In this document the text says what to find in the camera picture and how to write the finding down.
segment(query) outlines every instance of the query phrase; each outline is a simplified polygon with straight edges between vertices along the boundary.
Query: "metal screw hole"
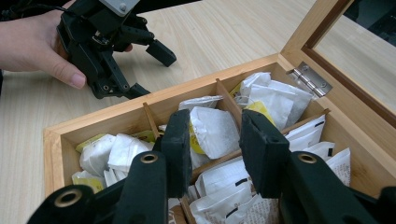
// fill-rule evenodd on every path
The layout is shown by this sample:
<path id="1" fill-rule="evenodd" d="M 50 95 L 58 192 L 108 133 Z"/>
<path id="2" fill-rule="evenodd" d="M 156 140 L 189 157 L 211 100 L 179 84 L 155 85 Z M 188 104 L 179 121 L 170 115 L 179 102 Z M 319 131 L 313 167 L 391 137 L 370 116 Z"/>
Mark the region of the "metal screw hole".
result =
<path id="1" fill-rule="evenodd" d="M 311 155 L 305 154 L 305 153 L 301 153 L 298 155 L 298 159 L 300 159 L 300 161 L 306 162 L 306 163 L 315 163 L 317 162 L 317 159 Z"/>

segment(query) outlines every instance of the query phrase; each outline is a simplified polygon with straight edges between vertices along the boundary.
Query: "glass panel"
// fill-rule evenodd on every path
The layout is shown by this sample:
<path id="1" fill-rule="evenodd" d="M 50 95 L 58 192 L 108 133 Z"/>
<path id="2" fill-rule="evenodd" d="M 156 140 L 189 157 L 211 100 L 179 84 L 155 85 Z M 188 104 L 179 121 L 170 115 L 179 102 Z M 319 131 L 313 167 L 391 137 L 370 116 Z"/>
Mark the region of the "glass panel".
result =
<path id="1" fill-rule="evenodd" d="M 355 0 L 315 51 L 396 114 L 396 1 Z"/>

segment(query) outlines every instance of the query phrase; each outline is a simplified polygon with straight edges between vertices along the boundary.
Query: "yellow label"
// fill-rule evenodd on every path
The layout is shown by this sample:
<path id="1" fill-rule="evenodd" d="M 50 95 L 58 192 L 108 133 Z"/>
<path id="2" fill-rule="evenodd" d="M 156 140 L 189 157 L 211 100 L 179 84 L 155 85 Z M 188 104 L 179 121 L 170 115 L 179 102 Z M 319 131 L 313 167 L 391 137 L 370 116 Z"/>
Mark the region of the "yellow label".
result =
<path id="1" fill-rule="evenodd" d="M 201 149 L 198 143 L 197 136 L 195 136 L 194 129 L 192 127 L 192 123 L 190 121 L 190 147 L 198 154 L 205 154 L 205 152 Z"/>
<path id="2" fill-rule="evenodd" d="M 131 136 L 148 143 L 155 142 L 154 132 L 152 130 L 147 130 L 140 133 L 134 133 L 131 134 Z"/>
<path id="3" fill-rule="evenodd" d="M 268 113 L 267 107 L 265 107 L 265 105 L 261 101 L 257 101 L 251 105 L 248 105 L 246 109 L 254 110 L 256 112 L 264 114 L 264 116 L 267 117 L 268 120 L 270 120 L 271 123 L 275 125 L 274 120 L 271 118 L 271 115 Z"/>
<path id="4" fill-rule="evenodd" d="M 87 141 L 85 141 L 85 142 L 79 144 L 78 146 L 76 146 L 76 151 L 79 152 L 79 153 L 81 153 L 81 152 L 82 152 L 82 149 L 83 149 L 85 146 L 92 144 L 94 141 L 97 141 L 99 138 L 101 138 L 101 137 L 103 137 L 103 136 L 105 136 L 105 135 L 106 135 L 105 133 L 99 133 L 99 134 L 97 134 L 96 136 L 94 136 L 94 137 L 88 139 Z"/>
<path id="5" fill-rule="evenodd" d="M 230 95 L 231 95 L 232 97 L 235 97 L 236 94 L 241 90 L 241 85 L 242 85 L 242 82 L 240 82 L 238 85 L 236 85 L 236 86 L 230 91 Z"/>
<path id="6" fill-rule="evenodd" d="M 78 178 L 73 177 L 74 185 L 86 185 L 93 189 L 93 193 L 97 193 L 104 189 L 102 182 L 96 178 Z"/>

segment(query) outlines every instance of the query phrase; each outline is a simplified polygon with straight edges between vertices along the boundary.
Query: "metal hinge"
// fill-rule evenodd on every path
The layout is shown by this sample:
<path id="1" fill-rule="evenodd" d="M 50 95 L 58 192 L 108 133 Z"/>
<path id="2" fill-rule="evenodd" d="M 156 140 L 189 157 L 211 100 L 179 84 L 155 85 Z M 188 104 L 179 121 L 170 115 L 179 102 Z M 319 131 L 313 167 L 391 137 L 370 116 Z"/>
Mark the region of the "metal hinge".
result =
<path id="1" fill-rule="evenodd" d="M 306 63 L 294 68 L 289 76 L 305 91 L 309 91 L 320 98 L 332 89 L 332 86 Z"/>

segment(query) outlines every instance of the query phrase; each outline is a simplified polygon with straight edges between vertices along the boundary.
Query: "white packet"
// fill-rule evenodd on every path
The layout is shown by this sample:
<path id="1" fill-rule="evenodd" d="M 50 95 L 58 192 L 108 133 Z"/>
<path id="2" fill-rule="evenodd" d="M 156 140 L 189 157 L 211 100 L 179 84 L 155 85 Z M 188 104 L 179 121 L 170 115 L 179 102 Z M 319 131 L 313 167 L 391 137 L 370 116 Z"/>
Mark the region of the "white packet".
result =
<path id="1" fill-rule="evenodd" d="M 239 148 L 239 133 L 230 112 L 196 106 L 190 117 L 198 144 L 210 159 Z"/>
<path id="2" fill-rule="evenodd" d="M 196 169 L 211 161 L 205 154 L 198 154 L 192 148 L 190 148 L 190 156 L 192 169 Z"/>
<path id="3" fill-rule="evenodd" d="M 198 191 L 194 185 L 190 185 L 187 188 L 187 201 L 188 203 L 192 203 L 195 200 L 198 200 L 200 197 L 198 196 Z"/>
<path id="4" fill-rule="evenodd" d="M 303 151 L 314 153 L 321 157 L 324 161 L 328 161 L 332 157 L 332 150 L 335 147 L 335 143 L 331 142 L 319 142 L 312 147 L 308 147 Z"/>
<path id="5" fill-rule="evenodd" d="M 325 115 L 307 122 L 305 125 L 290 131 L 285 137 L 290 142 L 290 151 L 304 150 L 320 141 L 325 124 Z"/>
<path id="6" fill-rule="evenodd" d="M 123 171 L 120 171 L 120 170 L 113 170 L 113 171 L 114 171 L 114 175 L 117 178 L 117 181 L 125 179 L 128 176 L 128 174 Z"/>
<path id="7" fill-rule="evenodd" d="M 238 204 L 247 203 L 251 198 L 251 182 L 231 185 L 216 193 L 206 195 L 190 204 L 197 223 L 224 223 L 225 218 Z"/>
<path id="8" fill-rule="evenodd" d="M 106 180 L 106 185 L 108 187 L 112 186 L 113 184 L 117 183 L 118 180 L 116 178 L 116 175 L 114 174 L 114 170 L 113 169 L 108 169 L 104 171 L 104 175 L 105 175 L 105 180 Z"/>
<path id="9" fill-rule="evenodd" d="M 233 163 L 233 162 L 235 162 L 235 161 L 240 161 L 240 160 L 242 160 L 242 156 L 237 157 L 237 158 L 233 158 L 233 159 L 228 160 L 228 161 L 225 161 L 225 162 L 222 162 L 221 164 L 219 164 L 219 165 L 217 165 L 217 166 L 214 166 L 214 167 L 212 167 L 212 168 L 206 170 L 206 172 L 210 172 L 210 171 L 212 171 L 212 170 L 214 170 L 214 169 L 217 169 L 217 168 L 219 168 L 219 167 L 221 167 L 221 166 L 226 166 L 226 165 L 228 165 L 228 164 L 231 164 L 231 163 Z M 200 175 L 198 176 L 197 180 L 195 181 L 195 189 L 196 189 L 197 192 L 199 193 L 199 196 L 200 196 L 200 197 L 203 197 L 203 196 L 206 195 L 206 192 L 205 192 L 205 184 L 204 184 L 204 179 L 203 179 L 202 174 L 200 174 Z"/>
<path id="10" fill-rule="evenodd" d="M 225 219 L 225 224 L 239 223 L 279 223 L 278 199 L 264 199 L 256 194 L 249 202 L 241 204 L 238 209 Z"/>
<path id="11" fill-rule="evenodd" d="M 244 223 L 279 223 L 278 199 L 264 199 L 257 195 L 255 203 L 247 210 Z"/>
<path id="12" fill-rule="evenodd" d="M 285 128 L 297 122 L 297 120 L 304 113 L 306 107 L 308 106 L 309 102 L 313 97 L 313 95 L 307 91 L 300 90 L 296 87 L 278 81 L 271 80 L 268 87 L 280 91 L 290 92 L 295 95 L 295 97 L 293 98 L 293 107 L 288 116 L 288 120 L 286 122 Z"/>
<path id="13" fill-rule="evenodd" d="M 350 185 L 350 150 L 349 147 L 335 154 L 326 161 L 336 176 L 345 186 Z"/>
<path id="14" fill-rule="evenodd" d="M 242 159 L 203 172 L 201 176 L 206 194 L 215 193 L 231 184 L 249 178 L 248 171 L 245 169 L 245 164 Z"/>
<path id="15" fill-rule="evenodd" d="M 241 83 L 241 99 L 247 99 L 250 96 L 252 85 L 267 87 L 271 81 L 271 73 L 259 72 L 255 73 L 242 81 Z"/>
<path id="16" fill-rule="evenodd" d="M 107 169 L 108 157 L 115 140 L 116 136 L 105 134 L 85 146 L 79 158 L 81 168 L 92 175 L 104 177 L 103 171 Z"/>
<path id="17" fill-rule="evenodd" d="M 106 181 L 103 177 L 91 175 L 87 171 L 76 172 L 72 175 L 74 185 L 86 185 L 93 189 L 94 193 L 106 188 Z"/>
<path id="18" fill-rule="evenodd" d="M 276 127 L 283 130 L 293 108 L 295 94 L 253 84 L 249 99 L 261 101 L 273 119 Z"/>
<path id="19" fill-rule="evenodd" d="M 215 108 L 218 101 L 222 100 L 222 98 L 223 98 L 222 96 L 217 95 L 217 96 L 204 96 L 200 98 L 194 98 L 194 99 L 182 101 L 178 105 L 178 110 L 189 109 L 190 111 L 192 111 L 192 109 L 195 108 L 196 106 Z"/>
<path id="20" fill-rule="evenodd" d="M 134 157 L 149 150 L 138 138 L 119 133 L 111 148 L 108 167 L 128 173 Z"/>

